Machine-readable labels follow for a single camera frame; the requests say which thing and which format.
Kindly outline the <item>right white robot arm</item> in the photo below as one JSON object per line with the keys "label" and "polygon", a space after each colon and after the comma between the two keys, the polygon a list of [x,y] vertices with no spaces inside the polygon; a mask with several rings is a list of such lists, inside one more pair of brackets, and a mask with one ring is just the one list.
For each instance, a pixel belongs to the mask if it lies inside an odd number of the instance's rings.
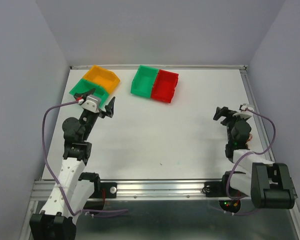
{"label": "right white robot arm", "polygon": [[[296,197],[288,166],[263,158],[269,147],[255,152],[248,146],[252,131],[248,120],[253,115],[254,109],[247,104],[240,105],[238,111],[226,106],[216,108],[213,120],[223,118],[221,125],[227,132],[225,156],[233,163],[220,182],[221,192],[233,201],[248,196],[256,209],[292,209]],[[241,197],[232,195],[236,191]]]}

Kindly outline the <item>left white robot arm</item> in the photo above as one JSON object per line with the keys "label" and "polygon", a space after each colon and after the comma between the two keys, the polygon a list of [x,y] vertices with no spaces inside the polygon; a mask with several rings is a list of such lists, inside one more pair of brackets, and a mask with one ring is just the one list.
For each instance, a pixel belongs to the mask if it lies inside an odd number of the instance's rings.
{"label": "left white robot arm", "polygon": [[89,213],[84,210],[87,200],[101,193],[99,175],[85,172],[92,151],[87,139],[98,118],[113,117],[115,98],[101,109],[101,99],[94,93],[92,88],[73,96],[72,104],[79,105],[83,112],[80,118],[69,117],[62,123],[64,151],[59,173],[55,174],[49,163],[45,163],[55,184],[40,212],[30,218],[35,240],[75,239],[78,217]]}

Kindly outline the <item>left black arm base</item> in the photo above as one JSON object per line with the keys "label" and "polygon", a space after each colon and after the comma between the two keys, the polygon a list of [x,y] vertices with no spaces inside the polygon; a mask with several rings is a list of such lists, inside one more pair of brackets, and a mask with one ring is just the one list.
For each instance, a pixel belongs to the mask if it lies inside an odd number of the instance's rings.
{"label": "left black arm base", "polygon": [[100,187],[96,189],[84,205],[84,209],[103,210],[106,201],[117,198],[116,182],[101,182]]}

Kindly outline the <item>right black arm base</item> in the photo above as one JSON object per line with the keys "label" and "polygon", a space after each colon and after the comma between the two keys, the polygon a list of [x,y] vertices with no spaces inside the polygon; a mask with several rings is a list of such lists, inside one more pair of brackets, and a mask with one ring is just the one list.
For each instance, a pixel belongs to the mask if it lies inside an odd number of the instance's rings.
{"label": "right black arm base", "polygon": [[[225,180],[213,180],[206,181],[202,188],[202,192],[207,198],[225,198],[226,194],[226,181]],[[219,200],[220,210],[226,213],[237,214],[241,209],[240,200]]]}

